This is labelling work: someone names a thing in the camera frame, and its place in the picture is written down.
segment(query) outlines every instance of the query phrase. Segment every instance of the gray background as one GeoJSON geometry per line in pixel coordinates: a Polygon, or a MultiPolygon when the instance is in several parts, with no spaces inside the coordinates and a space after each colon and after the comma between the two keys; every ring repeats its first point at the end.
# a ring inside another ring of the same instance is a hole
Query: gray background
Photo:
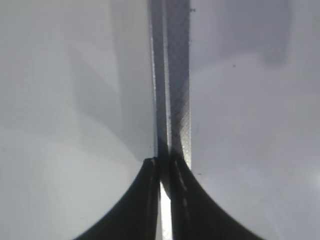
{"type": "Polygon", "coordinates": [[[193,173],[265,239],[319,239],[320,2],[191,7],[193,173]]]}
{"type": "Polygon", "coordinates": [[[154,155],[146,0],[0,3],[0,239],[70,240],[154,155]]]}

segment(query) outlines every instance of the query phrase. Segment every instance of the white surface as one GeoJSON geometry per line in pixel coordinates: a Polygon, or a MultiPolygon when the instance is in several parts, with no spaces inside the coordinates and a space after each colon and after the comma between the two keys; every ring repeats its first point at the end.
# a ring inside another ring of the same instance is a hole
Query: white surface
{"type": "Polygon", "coordinates": [[[0,2],[0,239],[69,240],[154,155],[146,0],[0,2]]]}
{"type": "Polygon", "coordinates": [[[191,3],[193,173],[265,239],[320,239],[320,1],[191,3]]]}

